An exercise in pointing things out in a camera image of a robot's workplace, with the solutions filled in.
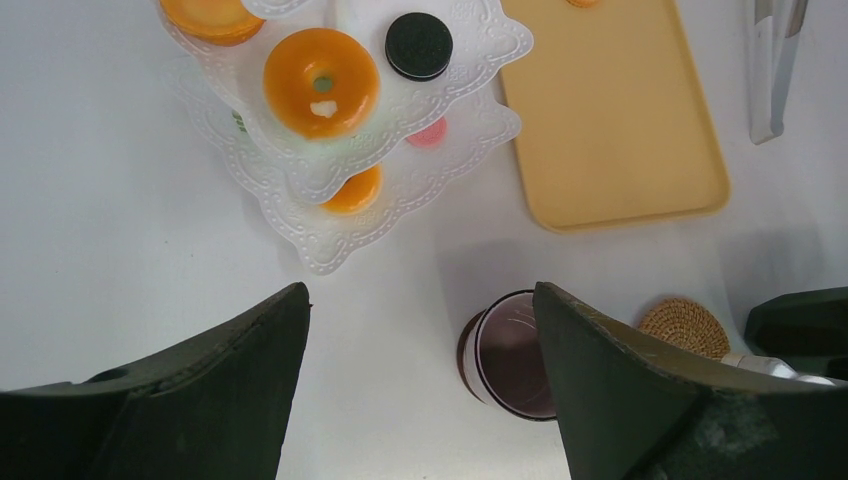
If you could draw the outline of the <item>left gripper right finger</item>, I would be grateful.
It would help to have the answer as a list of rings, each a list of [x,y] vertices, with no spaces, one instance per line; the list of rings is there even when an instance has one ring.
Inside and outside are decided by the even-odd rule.
[[[574,479],[843,479],[847,390],[728,366],[550,282],[533,309]]]

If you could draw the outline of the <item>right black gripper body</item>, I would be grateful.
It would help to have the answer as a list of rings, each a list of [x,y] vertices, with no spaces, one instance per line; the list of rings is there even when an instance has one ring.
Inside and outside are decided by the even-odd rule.
[[[748,314],[744,340],[760,356],[794,370],[847,379],[847,289],[781,295]]]

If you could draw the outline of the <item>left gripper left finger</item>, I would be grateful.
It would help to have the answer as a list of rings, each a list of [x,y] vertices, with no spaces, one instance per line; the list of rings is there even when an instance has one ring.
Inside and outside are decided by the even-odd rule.
[[[305,284],[82,383],[1,395],[5,479],[273,479],[310,327]]]

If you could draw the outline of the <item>orange donut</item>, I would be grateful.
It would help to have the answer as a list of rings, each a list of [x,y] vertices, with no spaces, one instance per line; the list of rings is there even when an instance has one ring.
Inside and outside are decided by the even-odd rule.
[[[330,28],[297,31],[280,41],[263,69],[274,116],[308,140],[355,133],[374,112],[381,81],[369,52]]]
[[[350,177],[339,191],[320,207],[336,215],[353,215],[373,204],[383,184],[382,166],[377,164]]]

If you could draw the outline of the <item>green white cake piece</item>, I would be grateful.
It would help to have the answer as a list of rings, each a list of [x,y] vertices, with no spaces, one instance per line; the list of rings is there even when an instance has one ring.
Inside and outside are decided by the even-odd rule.
[[[231,111],[231,116],[232,116],[234,122],[236,123],[236,126],[238,127],[238,129],[241,132],[246,133],[247,129],[245,127],[242,116],[238,112],[236,112],[235,110]]]

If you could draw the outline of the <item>metal serving tongs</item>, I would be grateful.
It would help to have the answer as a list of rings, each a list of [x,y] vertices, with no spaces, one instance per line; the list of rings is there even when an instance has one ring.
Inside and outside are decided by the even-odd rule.
[[[749,138],[761,145],[784,133],[784,117],[807,0],[755,0],[749,29]]]

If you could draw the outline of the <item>white three-tier dessert stand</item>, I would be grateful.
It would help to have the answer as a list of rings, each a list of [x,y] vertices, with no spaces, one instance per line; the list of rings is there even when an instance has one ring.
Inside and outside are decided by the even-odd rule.
[[[216,143],[305,266],[326,275],[515,138],[487,85],[531,31],[497,1],[158,1],[241,119]]]

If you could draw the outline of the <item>pink macaron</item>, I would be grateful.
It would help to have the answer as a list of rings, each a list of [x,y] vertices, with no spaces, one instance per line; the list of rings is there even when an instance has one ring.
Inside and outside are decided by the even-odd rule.
[[[406,141],[416,148],[434,148],[442,142],[447,131],[448,122],[444,117],[441,117],[432,125],[408,136]]]

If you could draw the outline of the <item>orange egg tart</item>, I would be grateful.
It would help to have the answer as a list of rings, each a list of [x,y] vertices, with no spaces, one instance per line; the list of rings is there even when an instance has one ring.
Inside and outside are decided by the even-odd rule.
[[[244,43],[265,24],[240,0],[160,0],[159,5],[178,30],[217,46]]]

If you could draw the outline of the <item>black sandwich cookie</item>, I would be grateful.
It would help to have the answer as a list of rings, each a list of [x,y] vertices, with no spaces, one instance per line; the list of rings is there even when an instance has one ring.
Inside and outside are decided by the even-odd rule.
[[[409,12],[389,26],[384,51],[390,66],[400,76],[416,82],[432,81],[442,75],[453,54],[453,35],[439,18],[424,12]]]

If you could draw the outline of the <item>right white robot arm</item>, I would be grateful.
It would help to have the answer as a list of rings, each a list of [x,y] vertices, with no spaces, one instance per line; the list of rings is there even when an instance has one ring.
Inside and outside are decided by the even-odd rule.
[[[847,289],[784,294],[754,307],[744,331],[748,354],[725,365],[777,378],[847,385]]]

